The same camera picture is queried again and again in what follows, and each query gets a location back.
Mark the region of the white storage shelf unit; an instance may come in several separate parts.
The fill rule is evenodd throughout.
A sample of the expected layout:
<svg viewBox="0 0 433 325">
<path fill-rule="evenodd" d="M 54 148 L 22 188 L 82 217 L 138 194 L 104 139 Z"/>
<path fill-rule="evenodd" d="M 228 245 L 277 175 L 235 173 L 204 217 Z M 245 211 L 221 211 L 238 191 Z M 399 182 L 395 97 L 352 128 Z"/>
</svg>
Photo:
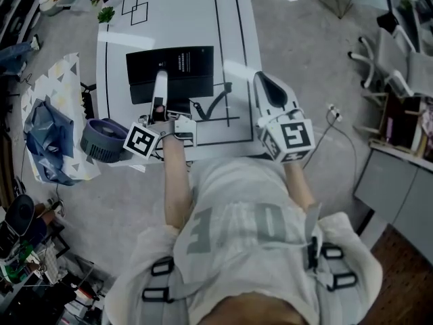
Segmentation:
<svg viewBox="0 0 433 325">
<path fill-rule="evenodd" d="M 392 33 L 401 26 L 415 50 L 433 56 L 433 0 L 387 0 L 388 11 L 378 26 Z"/>
</svg>

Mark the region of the triangle-patterned tablecloth table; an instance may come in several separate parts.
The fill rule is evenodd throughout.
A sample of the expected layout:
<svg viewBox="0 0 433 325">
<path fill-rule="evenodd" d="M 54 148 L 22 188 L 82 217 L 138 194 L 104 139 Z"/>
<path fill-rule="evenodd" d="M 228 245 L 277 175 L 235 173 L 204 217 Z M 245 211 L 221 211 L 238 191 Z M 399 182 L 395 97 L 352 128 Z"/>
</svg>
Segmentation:
<svg viewBox="0 0 433 325">
<path fill-rule="evenodd" d="M 72 158 L 64 157 L 62 171 L 75 180 L 76 183 L 97 177 L 100 174 L 99 167 L 80 147 L 81 136 L 87 119 L 85 108 L 83 107 L 79 55 L 77 53 L 70 53 L 56 62 L 22 95 L 21 115 L 23 130 L 25 120 L 37 99 L 49 99 L 54 108 L 74 121 L 74 156 Z M 35 162 L 29 151 L 28 155 L 35 178 L 39 182 L 48 183 L 41 181 Z"/>
</svg>

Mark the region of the green pot plant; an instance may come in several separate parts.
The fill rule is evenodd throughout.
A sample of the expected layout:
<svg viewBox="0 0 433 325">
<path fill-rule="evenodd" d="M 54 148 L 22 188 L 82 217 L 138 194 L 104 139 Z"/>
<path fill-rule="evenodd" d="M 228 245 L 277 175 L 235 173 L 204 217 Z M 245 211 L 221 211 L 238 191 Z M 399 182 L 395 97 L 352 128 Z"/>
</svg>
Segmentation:
<svg viewBox="0 0 433 325">
<path fill-rule="evenodd" d="M 114 17 L 115 11 L 112 6 L 103 7 L 97 15 L 98 22 L 100 24 L 109 23 Z"/>
</svg>

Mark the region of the gray cabinet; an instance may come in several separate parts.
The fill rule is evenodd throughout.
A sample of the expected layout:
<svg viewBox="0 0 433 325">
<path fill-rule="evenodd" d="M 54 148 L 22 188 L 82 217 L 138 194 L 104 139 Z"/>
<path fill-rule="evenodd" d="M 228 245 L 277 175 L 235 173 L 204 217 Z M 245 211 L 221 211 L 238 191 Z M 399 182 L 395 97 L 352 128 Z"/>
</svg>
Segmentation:
<svg viewBox="0 0 433 325">
<path fill-rule="evenodd" d="M 355 197 L 433 265 L 433 162 L 372 148 Z"/>
</svg>

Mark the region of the cluttered storage rack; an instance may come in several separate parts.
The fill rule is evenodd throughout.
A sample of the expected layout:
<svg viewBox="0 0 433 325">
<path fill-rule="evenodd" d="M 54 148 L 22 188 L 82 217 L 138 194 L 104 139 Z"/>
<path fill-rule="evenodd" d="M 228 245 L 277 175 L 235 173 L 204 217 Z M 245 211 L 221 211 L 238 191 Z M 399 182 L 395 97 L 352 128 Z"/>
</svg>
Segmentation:
<svg viewBox="0 0 433 325">
<path fill-rule="evenodd" d="M 110 282 L 94 262 L 58 253 L 42 274 L 0 292 L 0 325 L 103 325 Z"/>
</svg>

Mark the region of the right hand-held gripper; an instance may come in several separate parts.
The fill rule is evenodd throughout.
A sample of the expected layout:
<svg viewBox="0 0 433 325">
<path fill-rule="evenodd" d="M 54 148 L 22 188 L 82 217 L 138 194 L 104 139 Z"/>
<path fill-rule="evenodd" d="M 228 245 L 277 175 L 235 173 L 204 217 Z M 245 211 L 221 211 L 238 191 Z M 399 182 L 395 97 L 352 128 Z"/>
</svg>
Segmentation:
<svg viewBox="0 0 433 325">
<path fill-rule="evenodd" d="M 298 100 L 293 89 L 273 75 L 257 72 L 254 94 L 262 116 L 256 131 L 267 154 L 278 163 L 304 159 L 315 148 L 313 126 L 302 109 L 295 109 Z"/>
</svg>

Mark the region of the person's left forearm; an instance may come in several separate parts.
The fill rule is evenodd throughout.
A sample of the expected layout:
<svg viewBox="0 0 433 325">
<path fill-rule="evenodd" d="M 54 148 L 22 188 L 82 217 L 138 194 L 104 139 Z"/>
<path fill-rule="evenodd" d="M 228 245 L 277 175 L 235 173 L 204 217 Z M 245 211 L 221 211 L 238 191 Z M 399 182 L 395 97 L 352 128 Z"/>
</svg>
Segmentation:
<svg viewBox="0 0 433 325">
<path fill-rule="evenodd" d="M 193 206 L 184 143 L 169 135 L 162 140 L 164 154 L 164 214 L 167 225 L 181 230 Z"/>
</svg>

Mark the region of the wooden frame shelf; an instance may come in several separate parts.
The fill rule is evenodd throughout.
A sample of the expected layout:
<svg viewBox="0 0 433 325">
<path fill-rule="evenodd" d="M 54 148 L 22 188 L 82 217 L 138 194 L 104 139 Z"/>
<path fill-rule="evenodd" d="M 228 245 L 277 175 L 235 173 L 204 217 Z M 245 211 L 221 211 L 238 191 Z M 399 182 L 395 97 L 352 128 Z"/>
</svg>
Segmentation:
<svg viewBox="0 0 433 325">
<path fill-rule="evenodd" d="M 370 141 L 433 163 L 433 99 L 381 97 L 380 126 Z"/>
</svg>

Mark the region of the person's right forearm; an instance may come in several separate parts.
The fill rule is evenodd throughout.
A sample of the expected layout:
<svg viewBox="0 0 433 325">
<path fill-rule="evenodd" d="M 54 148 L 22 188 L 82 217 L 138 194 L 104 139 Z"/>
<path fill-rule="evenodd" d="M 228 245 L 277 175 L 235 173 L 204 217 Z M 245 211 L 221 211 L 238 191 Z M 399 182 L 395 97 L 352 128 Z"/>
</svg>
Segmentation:
<svg viewBox="0 0 433 325">
<path fill-rule="evenodd" d="M 286 187 L 290 198 L 304 211 L 307 212 L 316 201 L 306 181 L 302 166 L 297 162 L 283 165 L 286 175 Z"/>
</svg>

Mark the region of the person's white printed T-shirt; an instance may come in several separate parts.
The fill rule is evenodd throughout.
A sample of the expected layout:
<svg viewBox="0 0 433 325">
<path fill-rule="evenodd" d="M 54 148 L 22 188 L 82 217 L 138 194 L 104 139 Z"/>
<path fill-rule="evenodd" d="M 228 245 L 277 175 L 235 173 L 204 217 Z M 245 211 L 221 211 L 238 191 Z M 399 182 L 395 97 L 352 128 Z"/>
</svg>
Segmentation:
<svg viewBox="0 0 433 325">
<path fill-rule="evenodd" d="M 229 264 L 230 258 L 264 242 L 304 242 L 308 211 L 290 198 L 283 167 L 253 158 L 211 160 L 195 162 L 189 176 L 193 206 L 187 223 L 181 230 L 163 225 L 139 235 L 129 265 L 106 296 L 111 325 L 154 325 L 143 310 L 155 305 L 143 302 L 141 294 L 151 265 L 167 255 L 185 282 L 228 267 L 214 286 L 187 302 L 191 325 L 319 325 L 318 299 L 300 269 L 300 255 L 259 253 L 244 264 Z M 361 321 L 380 292 L 382 266 L 346 213 L 319 215 L 319 227 L 348 250 L 359 275 Z"/>
</svg>

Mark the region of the checkered cloth table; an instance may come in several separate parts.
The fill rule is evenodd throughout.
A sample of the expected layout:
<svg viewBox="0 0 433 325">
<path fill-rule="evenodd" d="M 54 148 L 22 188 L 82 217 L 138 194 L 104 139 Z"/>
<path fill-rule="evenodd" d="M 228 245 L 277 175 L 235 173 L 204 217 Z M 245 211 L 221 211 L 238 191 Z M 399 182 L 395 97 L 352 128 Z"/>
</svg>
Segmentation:
<svg viewBox="0 0 433 325">
<path fill-rule="evenodd" d="M 56 284 L 61 278 L 54 245 L 42 246 L 36 253 L 37 263 L 40 265 L 35 274 L 41 279 L 46 277 L 50 284 Z"/>
</svg>

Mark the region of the white table with black lines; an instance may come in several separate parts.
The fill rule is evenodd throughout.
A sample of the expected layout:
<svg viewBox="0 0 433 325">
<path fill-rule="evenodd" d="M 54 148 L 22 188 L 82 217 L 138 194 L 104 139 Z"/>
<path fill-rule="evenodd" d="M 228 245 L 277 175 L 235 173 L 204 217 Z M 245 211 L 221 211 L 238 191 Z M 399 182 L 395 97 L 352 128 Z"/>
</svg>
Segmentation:
<svg viewBox="0 0 433 325">
<path fill-rule="evenodd" d="M 211 46 L 214 93 L 226 82 L 232 91 L 209 121 L 197 121 L 196 144 L 186 143 L 188 160 L 256 156 L 263 147 L 252 79 L 261 70 L 251 0 L 112 0 L 114 17 L 97 34 L 97 109 L 130 127 L 149 112 L 131 101 L 127 54 L 151 49 Z"/>
</svg>

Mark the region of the dark round fan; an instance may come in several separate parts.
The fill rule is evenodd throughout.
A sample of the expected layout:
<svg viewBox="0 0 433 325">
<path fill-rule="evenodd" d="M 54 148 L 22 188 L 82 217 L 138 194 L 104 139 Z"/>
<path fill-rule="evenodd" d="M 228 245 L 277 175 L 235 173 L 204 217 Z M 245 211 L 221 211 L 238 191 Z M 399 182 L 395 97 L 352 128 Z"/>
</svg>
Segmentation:
<svg viewBox="0 0 433 325">
<path fill-rule="evenodd" d="M 130 160 L 133 154 L 123 148 L 128 132 L 110 118 L 91 118 L 83 129 L 80 147 L 88 157 L 101 163 Z"/>
</svg>

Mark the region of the black metal frame stand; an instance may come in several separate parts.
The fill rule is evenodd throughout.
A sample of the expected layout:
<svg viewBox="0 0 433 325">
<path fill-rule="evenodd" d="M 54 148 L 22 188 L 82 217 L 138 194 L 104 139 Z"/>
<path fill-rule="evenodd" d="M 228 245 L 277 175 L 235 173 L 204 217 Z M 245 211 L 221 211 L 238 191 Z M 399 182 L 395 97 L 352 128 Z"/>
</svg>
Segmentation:
<svg viewBox="0 0 433 325">
<path fill-rule="evenodd" d="M 68 243 L 64 240 L 62 236 L 62 232 L 65 230 L 65 226 L 61 223 L 57 223 L 52 221 L 49 224 L 49 234 L 46 237 L 46 241 L 49 240 L 53 243 L 59 242 L 61 249 L 56 253 L 56 258 L 60 258 L 65 253 L 67 253 L 70 250 L 70 246 Z"/>
</svg>

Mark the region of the shelf rack with black bags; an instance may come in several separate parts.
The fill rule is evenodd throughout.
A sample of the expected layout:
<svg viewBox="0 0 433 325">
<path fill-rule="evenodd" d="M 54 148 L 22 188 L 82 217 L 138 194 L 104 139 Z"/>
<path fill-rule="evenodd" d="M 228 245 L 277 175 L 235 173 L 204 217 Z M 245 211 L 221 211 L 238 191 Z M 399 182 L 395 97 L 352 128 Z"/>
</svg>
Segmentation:
<svg viewBox="0 0 433 325">
<path fill-rule="evenodd" d="M 25 41 L 39 0 L 0 0 L 0 48 Z"/>
</svg>

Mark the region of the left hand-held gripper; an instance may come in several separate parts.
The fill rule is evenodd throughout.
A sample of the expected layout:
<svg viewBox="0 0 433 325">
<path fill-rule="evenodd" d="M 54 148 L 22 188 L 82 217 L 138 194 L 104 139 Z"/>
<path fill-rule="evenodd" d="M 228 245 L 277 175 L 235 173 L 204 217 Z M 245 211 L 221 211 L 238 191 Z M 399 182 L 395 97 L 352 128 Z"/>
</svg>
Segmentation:
<svg viewBox="0 0 433 325">
<path fill-rule="evenodd" d="M 168 73 L 159 70 L 156 75 L 152 105 L 152 115 L 143 115 L 133 123 L 127 133 L 123 148 L 132 154 L 148 160 L 157 145 L 168 136 L 187 140 L 197 146 L 197 123 L 189 116 L 176 112 L 156 112 L 166 108 L 168 98 Z"/>
</svg>

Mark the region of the black box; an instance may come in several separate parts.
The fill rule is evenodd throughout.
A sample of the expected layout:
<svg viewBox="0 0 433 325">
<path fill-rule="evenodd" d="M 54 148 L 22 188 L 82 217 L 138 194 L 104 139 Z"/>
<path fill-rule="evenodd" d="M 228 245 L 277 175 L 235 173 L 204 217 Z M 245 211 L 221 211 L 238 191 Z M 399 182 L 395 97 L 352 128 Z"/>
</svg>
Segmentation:
<svg viewBox="0 0 433 325">
<path fill-rule="evenodd" d="M 167 110 L 190 113 L 192 98 L 214 95 L 214 47 L 172 47 L 128 53 L 127 74 L 132 104 L 152 101 L 157 74 L 168 75 Z"/>
</svg>

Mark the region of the blue garment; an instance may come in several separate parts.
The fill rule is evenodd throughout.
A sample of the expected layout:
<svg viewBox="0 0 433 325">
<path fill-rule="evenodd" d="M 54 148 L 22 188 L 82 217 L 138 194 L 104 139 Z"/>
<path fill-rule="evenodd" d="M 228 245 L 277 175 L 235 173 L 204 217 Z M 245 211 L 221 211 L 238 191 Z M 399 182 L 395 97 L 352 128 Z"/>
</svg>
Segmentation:
<svg viewBox="0 0 433 325">
<path fill-rule="evenodd" d="M 73 186 L 76 181 L 62 168 L 64 157 L 74 156 L 74 121 L 54 108 L 49 99 L 37 99 L 23 132 L 41 181 Z"/>
</svg>

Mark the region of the white gray office chair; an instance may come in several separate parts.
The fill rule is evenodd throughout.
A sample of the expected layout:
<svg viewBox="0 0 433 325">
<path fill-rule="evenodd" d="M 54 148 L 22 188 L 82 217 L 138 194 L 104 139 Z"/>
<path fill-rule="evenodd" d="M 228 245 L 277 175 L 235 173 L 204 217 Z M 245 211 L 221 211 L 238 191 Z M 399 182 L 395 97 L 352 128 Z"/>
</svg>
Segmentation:
<svg viewBox="0 0 433 325">
<path fill-rule="evenodd" d="M 403 97 L 422 96 L 433 98 L 433 57 L 410 52 L 407 57 L 407 73 L 393 70 L 385 79 L 394 92 Z"/>
<path fill-rule="evenodd" d="M 379 28 L 374 49 L 365 37 L 358 38 L 358 41 L 367 50 L 367 56 L 349 51 L 348 57 L 369 66 L 367 78 L 361 81 L 362 88 L 368 89 L 374 74 L 380 73 L 384 78 L 385 85 L 393 81 L 406 90 L 409 95 L 413 95 L 408 85 L 409 52 L 399 45 L 397 40 L 399 37 L 402 37 L 406 42 L 409 51 L 415 51 L 410 38 L 400 25 L 397 25 L 392 33 L 384 28 Z"/>
</svg>

